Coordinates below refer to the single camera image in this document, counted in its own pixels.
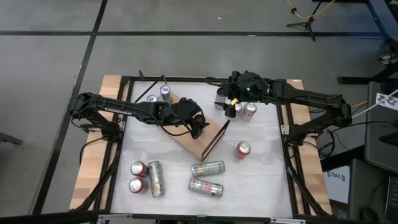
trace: yellow cable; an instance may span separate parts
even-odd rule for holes
[[[294,11],[294,13],[295,13],[296,16],[298,16],[299,18],[308,19],[308,18],[310,18],[310,17],[314,17],[314,16],[316,16],[316,15],[319,15],[321,12],[323,12],[327,7],[329,7],[329,6],[330,6],[331,4],[333,4],[335,1],[336,1],[336,0],[333,0],[333,1],[330,2],[327,6],[325,6],[323,9],[319,10],[317,13],[315,13],[314,15],[311,15],[311,16],[301,16],[300,14],[297,13],[297,11]],[[287,0],[287,2],[289,3],[290,8],[293,9],[294,7],[293,7],[292,3],[290,2],[290,0]]]
[[[351,107],[362,106],[362,105],[364,105],[365,103],[367,103],[367,101],[364,101],[364,102],[362,102],[362,103],[358,103],[357,105],[354,105],[354,106],[351,106]]]

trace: tripod stand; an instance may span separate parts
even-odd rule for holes
[[[315,36],[312,32],[312,28],[311,28],[311,23],[313,22],[314,18],[313,15],[317,12],[319,6],[321,5],[322,1],[319,1],[317,7],[315,8],[315,10],[312,12],[312,16],[308,19],[307,22],[298,22],[298,23],[293,23],[293,24],[287,24],[287,27],[292,27],[292,26],[302,26],[304,28],[306,28],[308,31],[310,31],[310,37],[312,39],[312,41],[315,41]],[[292,9],[292,13],[294,13],[297,9],[293,8]]]

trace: white table surface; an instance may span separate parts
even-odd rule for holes
[[[132,102],[152,82],[134,82]],[[217,87],[206,83],[168,82],[179,97],[192,98],[204,114],[224,125],[224,111],[215,110]],[[150,94],[160,95],[157,83],[140,101]],[[284,165],[279,122],[275,105],[257,103],[257,112],[250,120],[230,122],[224,136],[209,153],[205,162],[224,160],[224,174],[201,179],[224,185],[221,198],[213,198],[188,190],[192,164],[199,159],[188,149],[154,125],[128,117],[121,158],[116,178],[111,213],[142,213],[161,215],[208,215],[228,217],[291,218],[289,188]],[[243,160],[233,156],[240,141],[247,141],[251,153]],[[165,179],[165,196],[154,198],[129,191],[131,164],[160,161]]]

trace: red label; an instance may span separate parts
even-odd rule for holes
[[[211,192],[211,185],[210,184],[205,184],[205,190]]]

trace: aluminum can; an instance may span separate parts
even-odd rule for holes
[[[256,111],[257,106],[255,103],[246,103],[244,105],[241,118],[245,121],[250,121]]]
[[[162,95],[162,99],[169,104],[173,103],[171,89],[168,85],[162,85],[160,87],[160,94]]]
[[[194,164],[191,168],[193,177],[204,177],[207,175],[222,174],[225,172],[224,161],[204,162]]]
[[[188,189],[194,192],[211,195],[213,197],[223,196],[224,186],[209,181],[191,178]]]
[[[137,177],[145,178],[149,175],[148,167],[141,161],[136,161],[131,164],[130,172]]]
[[[163,196],[165,193],[162,165],[159,161],[150,162],[148,164],[150,189],[153,197]]]
[[[226,99],[226,96],[224,96],[224,94],[223,94],[223,89],[219,88],[217,90],[217,92],[216,92],[216,99],[214,100],[214,102],[225,103],[225,99]],[[214,107],[216,108],[216,110],[222,110],[223,109],[222,106],[217,105],[217,104],[214,104]]]
[[[251,152],[251,146],[247,142],[240,142],[234,150],[237,159],[244,159]]]
[[[144,179],[135,177],[130,181],[129,189],[132,193],[144,194],[148,191],[149,185]]]
[[[240,103],[235,103],[235,110],[236,110],[236,116],[235,118],[229,118],[231,121],[236,121],[237,119],[239,119],[239,117],[242,114],[243,111],[243,106]]]
[[[149,95],[147,97],[147,102],[156,102],[157,101],[157,97],[155,95]]]

